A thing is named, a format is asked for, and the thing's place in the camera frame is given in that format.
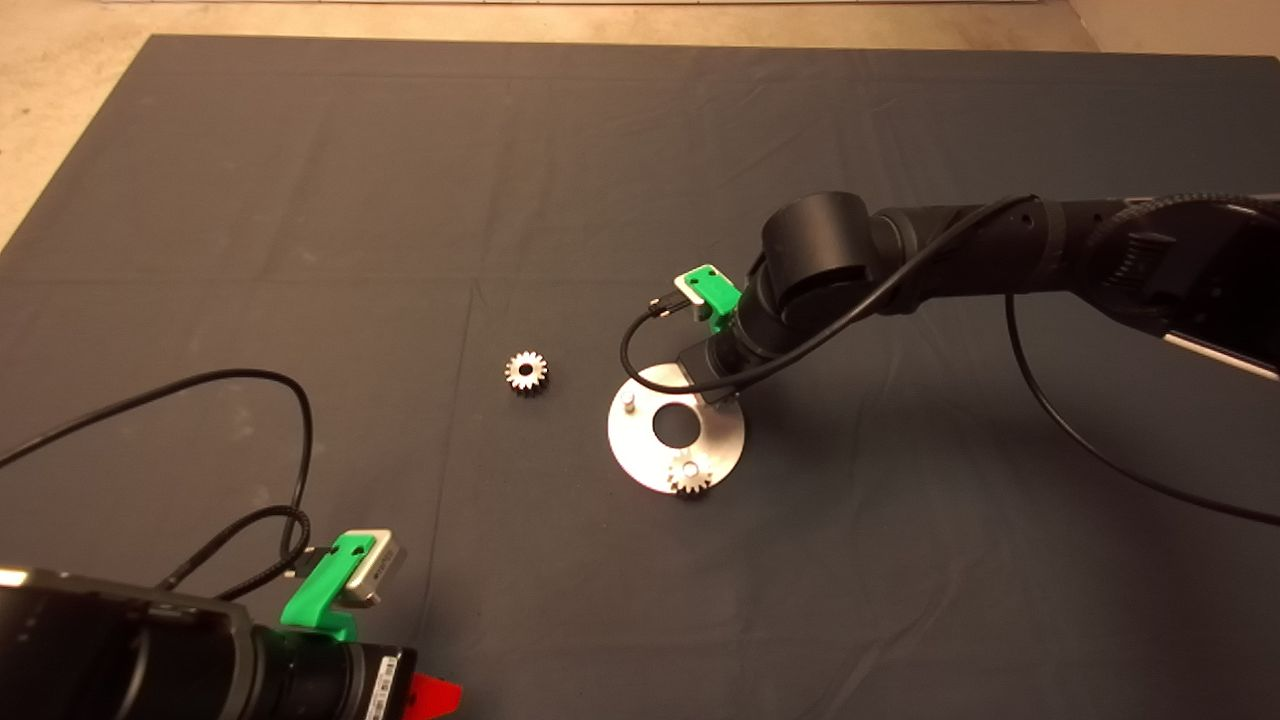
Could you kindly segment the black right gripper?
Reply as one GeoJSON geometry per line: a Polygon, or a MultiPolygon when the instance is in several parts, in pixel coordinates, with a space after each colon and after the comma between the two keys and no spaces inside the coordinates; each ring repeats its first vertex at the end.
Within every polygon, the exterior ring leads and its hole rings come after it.
{"type": "Polygon", "coordinates": [[[677,365],[696,397],[722,404],[774,374],[776,315],[733,313],[721,331],[677,354],[677,365]]]}

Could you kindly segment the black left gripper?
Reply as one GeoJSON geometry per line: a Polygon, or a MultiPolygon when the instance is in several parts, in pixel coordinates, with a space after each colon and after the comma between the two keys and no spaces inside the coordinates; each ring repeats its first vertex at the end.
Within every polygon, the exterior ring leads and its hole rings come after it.
{"type": "Polygon", "coordinates": [[[452,682],[421,673],[411,680],[408,647],[255,630],[253,648],[252,719],[449,716],[463,698],[452,682]]]}

